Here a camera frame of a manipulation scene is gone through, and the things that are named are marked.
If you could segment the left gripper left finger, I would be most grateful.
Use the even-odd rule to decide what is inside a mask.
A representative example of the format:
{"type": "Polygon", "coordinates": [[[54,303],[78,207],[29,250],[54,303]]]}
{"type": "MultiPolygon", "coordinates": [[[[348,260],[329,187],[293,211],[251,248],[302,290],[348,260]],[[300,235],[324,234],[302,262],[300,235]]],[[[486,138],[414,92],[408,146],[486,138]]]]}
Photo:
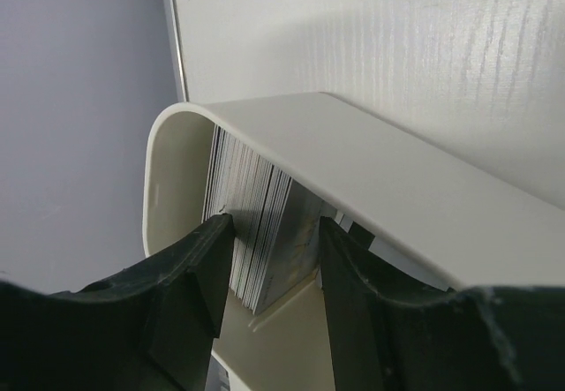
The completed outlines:
{"type": "Polygon", "coordinates": [[[77,292],[2,282],[2,389],[203,389],[233,248],[233,220],[218,214],[77,292]]]}

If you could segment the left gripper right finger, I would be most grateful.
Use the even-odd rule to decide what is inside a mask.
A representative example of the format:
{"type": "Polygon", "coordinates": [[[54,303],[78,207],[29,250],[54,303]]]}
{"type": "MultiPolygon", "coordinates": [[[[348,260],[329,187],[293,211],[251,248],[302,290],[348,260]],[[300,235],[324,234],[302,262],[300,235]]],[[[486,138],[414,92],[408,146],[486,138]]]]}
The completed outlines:
{"type": "Polygon", "coordinates": [[[563,288],[441,291],[328,217],[319,243],[337,389],[563,389],[563,288]]]}

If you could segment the silver grey credit card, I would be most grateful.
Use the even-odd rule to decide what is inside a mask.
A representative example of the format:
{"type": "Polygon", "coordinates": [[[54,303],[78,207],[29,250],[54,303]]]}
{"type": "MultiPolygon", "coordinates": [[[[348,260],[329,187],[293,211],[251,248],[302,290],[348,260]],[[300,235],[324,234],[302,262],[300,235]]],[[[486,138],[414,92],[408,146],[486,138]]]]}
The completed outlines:
{"type": "Polygon", "coordinates": [[[260,293],[252,306],[255,315],[263,313],[314,270],[317,250],[312,239],[323,206],[323,200],[303,185],[290,182],[260,293]]]}

